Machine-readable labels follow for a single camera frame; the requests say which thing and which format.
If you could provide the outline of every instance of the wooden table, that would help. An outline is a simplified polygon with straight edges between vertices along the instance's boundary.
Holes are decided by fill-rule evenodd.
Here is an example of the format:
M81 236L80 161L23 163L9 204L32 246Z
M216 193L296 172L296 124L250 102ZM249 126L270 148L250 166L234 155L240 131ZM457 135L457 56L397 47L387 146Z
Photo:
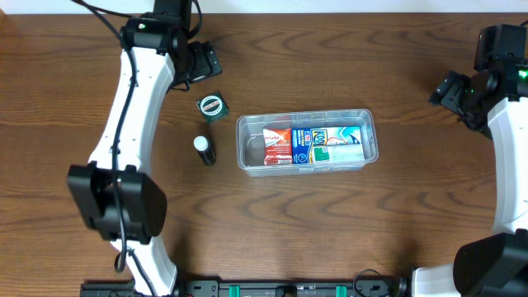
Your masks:
M122 20L111 18L116 25ZM179 268L225 280L408 276L487 237L496 200L493 143L427 98L453 69L473 73L478 33L522 15L206 15L224 73L170 92L153 146L163 229ZM93 16L7 16L0 29L2 295L74 296L113 272L116 251L83 225L66 186L114 99L120 48ZM195 100L221 91L218 162L192 147ZM251 178L238 168L244 115L367 108L379 160L359 172Z

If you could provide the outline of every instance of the clear plastic container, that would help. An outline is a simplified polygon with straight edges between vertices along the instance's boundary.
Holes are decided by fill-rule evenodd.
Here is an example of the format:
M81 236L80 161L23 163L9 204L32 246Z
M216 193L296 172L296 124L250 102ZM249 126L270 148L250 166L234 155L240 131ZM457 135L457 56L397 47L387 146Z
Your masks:
M266 146L262 129L360 127L365 160L346 163L264 165ZM374 120L365 109L310 111L272 115L246 115L237 121L238 165L250 177L284 176L318 172L355 171L378 159Z

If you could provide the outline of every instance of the black metal bracket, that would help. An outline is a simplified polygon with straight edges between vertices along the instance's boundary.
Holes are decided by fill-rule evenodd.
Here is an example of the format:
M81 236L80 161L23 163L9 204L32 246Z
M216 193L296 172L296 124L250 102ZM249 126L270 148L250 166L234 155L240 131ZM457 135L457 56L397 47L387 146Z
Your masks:
M200 26L190 31L191 0L157 0L153 12L130 18L121 28L127 47L156 49L168 54L176 68L171 88L198 83L222 73L215 49L209 42L188 44Z
M429 102L454 112L472 131L492 138L488 113L504 98L528 96L526 28L498 25L480 31L471 78L450 71Z
M356 282L366 297L410 296L409 279L364 277ZM144 297L134 293L134 283L89 284L81 286L80 297ZM170 297L360 297L351 282L223 282L192 280L185 283L185 292Z
M95 163L72 165L68 172L68 187L85 225L108 241L117 239L120 232L111 174L111 170L96 168ZM119 177L126 237L148 244L162 231L167 198L149 176L133 167L119 172Z
M521 297L528 292L528 232L500 233L460 248L453 267L463 297Z

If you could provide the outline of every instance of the black cable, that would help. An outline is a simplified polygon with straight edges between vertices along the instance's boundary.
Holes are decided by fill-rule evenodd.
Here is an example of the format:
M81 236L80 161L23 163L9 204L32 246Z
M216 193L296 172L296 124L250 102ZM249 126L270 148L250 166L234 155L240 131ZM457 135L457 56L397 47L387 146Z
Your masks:
M90 12L92 12L99 20L101 20L105 24L105 26L108 27L108 29L110 29L110 31L120 41L121 46L123 47L123 50L126 52L126 54L129 57L130 67L132 68L129 92L126 96L125 104L123 105L123 110L121 112L119 121L117 122L117 127L115 128L114 142L112 144L112 186L113 186L112 188L114 191L115 208L117 209L117 214L119 217L120 233L121 233L121 252L118 255L119 261L115 262L114 268L116 271L122 272L125 269L125 265L126 265L127 246L126 246L125 219L123 217L123 207L121 205L121 198L120 198L120 193L119 193L119 173L118 173L119 166L117 164L117 155L119 154L119 139L121 135L121 130L123 129L123 123L125 122L126 112L129 109L130 101L132 99L132 95L134 94L134 88L137 83L136 67L135 67L135 61L134 61L134 57L132 56L130 47L126 46L125 42L121 38L121 35L114 28L114 26L110 22L108 22L101 14L99 14L99 12L95 10L95 8L89 5L83 5L83 6L86 7Z
M361 297L366 297L366 296L357 289L356 282L357 282L357 279L365 272L373 272L373 273L377 274L378 276L381 276L381 274L379 272L375 271L374 269L365 269L365 270L363 270L363 271L361 271L360 273L357 274L357 276L354 278L354 281L352 282L352 288ZM387 281L383 280L383 282L390 288L390 285L389 285L389 283L387 283Z
M189 35L187 36L187 39L191 39L194 36L196 36L196 34L198 34L198 32L201 29L201 23L202 23L202 19L203 19L203 16L201 14L200 4L198 4L198 0L192 0L192 2L196 6L196 10L198 11L198 17L200 18L200 20L198 21L198 24L196 24L196 26L189 32Z
M134 16L132 16L132 15L130 15L130 14L120 13L120 12L113 12L113 11L106 10L106 9L104 9L104 8L94 7L93 5L90 5L90 4L86 3L86 2L84 2L83 0L72 0L72 1L75 2L75 3L77 3L77 4L79 4L79 5L84 6L84 7L86 7L86 8L91 7L92 9L94 9L94 10L97 11L97 12L104 12L104 13L109 14L109 15L112 15L112 16L116 16L116 17L126 17L126 18L134 17Z
M147 287L148 287L148 289L150 290L150 294L151 294L153 297L156 297L156 293L154 293L154 286L153 286L152 283L150 282L150 279L147 277L147 274L146 274L145 271L143 270L143 267L141 266L141 264L139 264L139 259L138 259L138 257L135 255L133 249L130 249L130 250L129 250L129 255L132 257L132 259L134 260L135 265L138 267L139 274L141 275L141 277L143 277L143 279L145 280L145 283L147 283Z
M189 90L191 90L191 85L189 84L189 81L186 80L185 82L185 88L182 89L182 88L179 88L179 87L171 87L169 90L176 90L176 91L182 91L182 92L189 92Z

